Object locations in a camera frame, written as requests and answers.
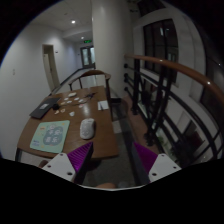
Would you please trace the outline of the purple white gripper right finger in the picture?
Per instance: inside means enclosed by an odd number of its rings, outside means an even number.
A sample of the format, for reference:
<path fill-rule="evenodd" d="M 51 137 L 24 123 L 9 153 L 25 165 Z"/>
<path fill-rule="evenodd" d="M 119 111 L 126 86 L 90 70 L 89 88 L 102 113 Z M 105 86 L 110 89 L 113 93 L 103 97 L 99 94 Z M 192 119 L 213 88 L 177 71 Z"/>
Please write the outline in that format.
<path fill-rule="evenodd" d="M 166 154 L 156 154 L 134 142 L 133 159 L 141 182 L 154 182 L 180 170 Z"/>

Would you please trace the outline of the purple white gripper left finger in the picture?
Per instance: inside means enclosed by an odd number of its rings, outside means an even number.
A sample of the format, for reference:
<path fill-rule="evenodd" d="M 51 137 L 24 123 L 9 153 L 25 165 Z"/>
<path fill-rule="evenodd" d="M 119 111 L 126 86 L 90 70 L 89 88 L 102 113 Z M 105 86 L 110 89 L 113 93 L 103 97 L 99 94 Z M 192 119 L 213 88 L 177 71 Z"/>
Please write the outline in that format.
<path fill-rule="evenodd" d="M 80 176 L 81 172 L 84 171 L 92 154 L 93 143 L 89 142 L 68 154 L 59 153 L 43 167 L 43 170 L 70 182 L 74 182 Z"/>

